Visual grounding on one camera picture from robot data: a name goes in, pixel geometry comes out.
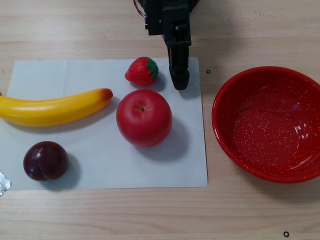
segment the wooden table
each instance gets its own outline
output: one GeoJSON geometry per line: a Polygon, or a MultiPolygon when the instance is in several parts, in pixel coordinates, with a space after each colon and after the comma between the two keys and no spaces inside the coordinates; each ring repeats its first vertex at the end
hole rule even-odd
{"type": "MultiPolygon", "coordinates": [[[[243,70],[283,66],[320,81],[319,9],[319,0],[200,0],[192,12],[208,188],[9,191],[0,239],[283,240],[284,231],[320,239],[320,178],[253,177],[226,157],[211,124],[217,91],[243,70]]],[[[144,28],[132,0],[0,0],[0,91],[15,60],[166,57],[162,38],[144,28]]]]}

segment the white paper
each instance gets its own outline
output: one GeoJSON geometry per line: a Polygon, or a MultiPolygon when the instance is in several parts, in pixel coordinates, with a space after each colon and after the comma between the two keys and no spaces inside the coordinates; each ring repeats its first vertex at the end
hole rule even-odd
{"type": "Polygon", "coordinates": [[[120,100],[137,89],[124,75],[133,60],[17,61],[8,97],[42,100],[98,88],[113,92],[110,104],[80,121],[45,128],[17,126],[0,120],[0,168],[10,190],[205,187],[207,165],[198,59],[190,58],[186,90],[175,90],[167,58],[156,58],[159,79],[150,86],[169,103],[173,126],[160,145],[139,148],[128,143],[116,123],[120,100]],[[41,141],[57,142],[70,166],[58,180],[27,177],[23,159],[41,141]]]}

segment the strawberry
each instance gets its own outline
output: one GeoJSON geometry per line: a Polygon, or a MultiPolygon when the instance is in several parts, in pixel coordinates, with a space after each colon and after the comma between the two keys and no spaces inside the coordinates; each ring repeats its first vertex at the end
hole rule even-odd
{"type": "Polygon", "coordinates": [[[147,56],[142,56],[131,64],[124,77],[131,83],[145,87],[156,81],[158,72],[156,62],[147,56]]]}

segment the bowl rim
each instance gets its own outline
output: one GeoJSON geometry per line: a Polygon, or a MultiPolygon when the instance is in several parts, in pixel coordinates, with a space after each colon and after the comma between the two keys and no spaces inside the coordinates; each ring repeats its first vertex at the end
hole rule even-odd
{"type": "Polygon", "coordinates": [[[218,121],[217,121],[217,110],[218,110],[218,105],[219,105],[219,101],[221,99],[221,97],[224,95],[226,89],[231,86],[233,83],[235,83],[236,81],[238,81],[240,78],[244,77],[245,75],[248,74],[252,74],[252,73],[256,73],[256,72],[261,72],[261,71],[277,71],[277,72],[282,72],[282,73],[289,73],[289,74],[293,74],[299,78],[301,78],[302,80],[308,82],[309,84],[313,85],[314,87],[316,87],[319,92],[320,92],[320,84],[318,84],[316,81],[314,81],[313,79],[311,79],[310,77],[289,69],[289,68],[285,68],[285,67],[280,67],[280,66],[258,66],[258,67],[254,67],[254,68],[250,68],[247,70],[244,70],[238,74],[236,74],[235,76],[231,77],[228,81],[226,81],[223,86],[220,88],[220,90],[218,91],[217,95],[215,96],[214,102],[213,102],[213,106],[212,106],[212,127],[213,127],[213,131],[214,131],[214,135],[220,145],[220,147],[222,148],[222,150],[225,152],[225,154],[236,164],[238,165],[240,168],[242,168],[243,170],[245,170],[246,172],[259,177],[261,179],[270,181],[270,182],[275,182],[275,183],[283,183],[283,184],[294,184],[294,183],[301,183],[301,182],[305,182],[311,179],[314,179],[318,176],[320,176],[320,171],[315,171],[311,174],[308,174],[306,176],[293,176],[293,177],[288,177],[288,176],[270,176],[268,174],[264,174],[260,171],[255,170],[254,168],[245,165],[241,160],[239,160],[231,151],[230,149],[227,147],[227,145],[222,141],[222,134],[218,129],[218,121]]]}

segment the red bowl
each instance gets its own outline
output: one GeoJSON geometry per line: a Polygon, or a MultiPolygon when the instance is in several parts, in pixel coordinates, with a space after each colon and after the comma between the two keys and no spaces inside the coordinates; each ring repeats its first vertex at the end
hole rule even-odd
{"type": "Polygon", "coordinates": [[[235,75],[215,97],[212,125],[228,157],[257,177],[320,175],[320,85],[306,75],[276,66],[235,75]]]}

